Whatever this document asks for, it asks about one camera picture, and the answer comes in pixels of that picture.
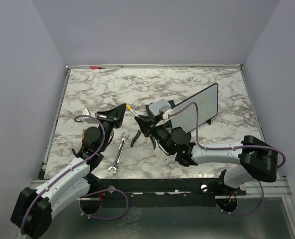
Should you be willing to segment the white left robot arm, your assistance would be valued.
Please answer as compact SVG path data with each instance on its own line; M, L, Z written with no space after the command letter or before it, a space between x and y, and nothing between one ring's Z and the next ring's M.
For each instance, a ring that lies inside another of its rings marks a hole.
M20 233L32 239L40 238L52 220L81 196L94 196L98 184L91 173L103 159L102 153L109 145L112 132L122 126L127 105L92 115L79 115L74 121L86 119L97 123L83 132L82 146L74 151L73 160L50 180L32 189L25 187L19 194L10 221Z

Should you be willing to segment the black framed whiteboard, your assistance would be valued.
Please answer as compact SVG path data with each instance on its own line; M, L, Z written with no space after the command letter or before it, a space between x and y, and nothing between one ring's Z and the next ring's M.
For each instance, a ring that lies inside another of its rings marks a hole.
M214 83L186 100L178 103L172 110L176 113L189 103L195 102L198 107L198 126L200 126L218 114L218 90L219 85ZM176 116L173 116L170 120L172 128L181 127L187 133L193 131L196 129L195 106L189 106L186 110Z

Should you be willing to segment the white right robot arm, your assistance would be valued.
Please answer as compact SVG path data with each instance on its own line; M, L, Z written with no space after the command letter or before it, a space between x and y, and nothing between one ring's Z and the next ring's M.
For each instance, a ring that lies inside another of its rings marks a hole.
M174 155L182 166L233 164L234 168L222 172L217 182L217 189L223 195L252 180L273 183L277 179L279 152L252 135L228 146L199 146L191 142L191 134L181 127L168 131L160 124L159 117L139 116L135 121L145 137L154 137L165 153Z

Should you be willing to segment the black front mounting rail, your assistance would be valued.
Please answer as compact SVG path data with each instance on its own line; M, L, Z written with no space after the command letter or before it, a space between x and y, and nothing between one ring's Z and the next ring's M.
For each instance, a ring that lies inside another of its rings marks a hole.
M91 180L88 193L80 199L87 214L99 207L214 207L221 204L235 210L236 196L245 195L240 189L223 185L218 178L191 179L99 179Z

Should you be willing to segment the white marker pen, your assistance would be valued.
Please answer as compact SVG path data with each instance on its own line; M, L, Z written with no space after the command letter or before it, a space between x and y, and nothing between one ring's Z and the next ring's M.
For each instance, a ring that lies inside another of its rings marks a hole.
M135 116L135 117L139 117L140 115L137 114L129 105L126 105L127 109Z

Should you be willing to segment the white square box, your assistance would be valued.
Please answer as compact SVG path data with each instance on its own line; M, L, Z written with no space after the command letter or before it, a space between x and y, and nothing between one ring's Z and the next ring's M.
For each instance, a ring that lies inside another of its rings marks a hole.
M163 106L171 106L170 103L166 99L160 99L154 103L151 103L147 108L148 112L151 113L153 116L159 114L159 109Z

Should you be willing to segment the silver open-end wrench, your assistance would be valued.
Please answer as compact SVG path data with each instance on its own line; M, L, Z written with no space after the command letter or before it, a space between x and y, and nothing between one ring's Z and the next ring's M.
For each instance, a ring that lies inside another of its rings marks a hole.
M120 161L120 158L121 158L121 154L122 154L123 148L125 146L125 143L129 139L129 137L130 137L130 135L126 134L125 132L123 132L121 134L120 145L118 147L118 151L117 151L117 154L116 154L116 157L114 159L113 164L108 168L109 172L113 170L113 174L117 173L117 171L119 169L119 161Z

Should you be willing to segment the red marker on rail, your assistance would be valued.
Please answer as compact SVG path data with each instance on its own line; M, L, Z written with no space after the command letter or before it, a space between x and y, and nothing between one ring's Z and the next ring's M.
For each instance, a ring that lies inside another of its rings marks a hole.
M90 66L89 69L105 69L105 68L100 66Z

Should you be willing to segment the yellow utility knife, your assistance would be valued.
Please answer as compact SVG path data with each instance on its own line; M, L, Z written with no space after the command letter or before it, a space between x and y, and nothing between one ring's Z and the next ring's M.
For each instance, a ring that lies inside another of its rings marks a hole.
M84 137L85 137L85 131L86 129L84 128L83 131L82 131L82 138L81 138L81 145L83 146L83 140L84 140Z

